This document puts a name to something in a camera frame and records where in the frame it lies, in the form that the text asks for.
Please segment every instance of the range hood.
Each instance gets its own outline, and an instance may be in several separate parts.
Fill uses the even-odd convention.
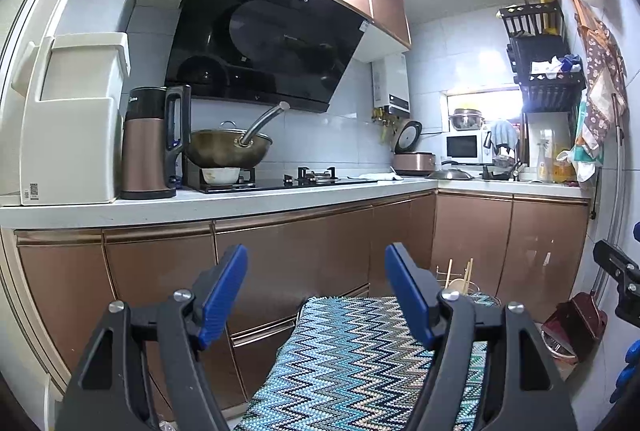
[[[324,112],[363,18],[333,0],[182,0],[167,85],[199,98]]]

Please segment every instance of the screw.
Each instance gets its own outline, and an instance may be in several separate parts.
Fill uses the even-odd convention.
[[[109,312],[112,314],[117,314],[118,312],[122,312],[124,310],[124,303],[120,300],[111,301],[109,303]]]
[[[186,288],[180,288],[174,292],[174,299],[176,301],[188,301],[192,296],[193,294]]]
[[[524,305],[515,301],[510,301],[507,304],[507,308],[514,314],[521,314],[524,312]]]
[[[457,301],[460,298],[460,292],[446,288],[442,291],[442,297],[447,301]]]

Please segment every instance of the white countertop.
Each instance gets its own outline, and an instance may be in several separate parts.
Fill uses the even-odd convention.
[[[561,198],[590,198],[591,191],[560,184],[531,184],[484,180],[430,180],[405,178],[396,182],[322,186],[272,191],[236,191],[202,194],[180,190],[161,200],[116,200],[110,204],[0,207],[0,226],[9,229],[80,229],[219,220],[283,210],[320,207],[428,191],[430,189],[526,194]]]

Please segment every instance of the rice cooker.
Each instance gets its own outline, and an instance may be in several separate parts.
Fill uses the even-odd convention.
[[[394,151],[393,168],[401,176],[427,176],[436,169],[433,153],[414,151],[422,132],[422,124],[406,119],[396,130],[392,142]]]

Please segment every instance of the zigzag rug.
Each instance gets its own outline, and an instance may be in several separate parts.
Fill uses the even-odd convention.
[[[311,298],[236,430],[401,431],[432,356],[395,298]],[[454,431],[473,427],[485,358],[475,343]]]

